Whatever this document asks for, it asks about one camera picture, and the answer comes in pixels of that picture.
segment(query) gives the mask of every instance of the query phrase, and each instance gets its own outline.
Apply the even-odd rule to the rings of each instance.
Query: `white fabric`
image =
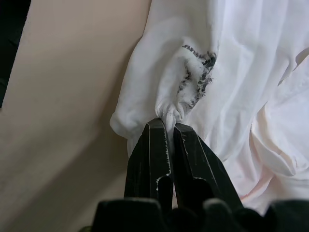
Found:
[[[129,154],[153,118],[193,127],[260,212],[309,197],[308,22],[307,0],[153,0],[111,127]]]

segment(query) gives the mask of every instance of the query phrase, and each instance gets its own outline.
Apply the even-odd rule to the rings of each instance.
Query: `beige wall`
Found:
[[[150,0],[32,0],[0,111],[0,231],[77,232],[121,198],[109,126]]]

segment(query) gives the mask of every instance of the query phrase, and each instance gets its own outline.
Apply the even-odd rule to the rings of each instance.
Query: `wrinkled fabric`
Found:
[[[193,127],[261,213],[309,197],[308,21],[306,0],[153,0],[111,127],[129,155],[153,118]]]

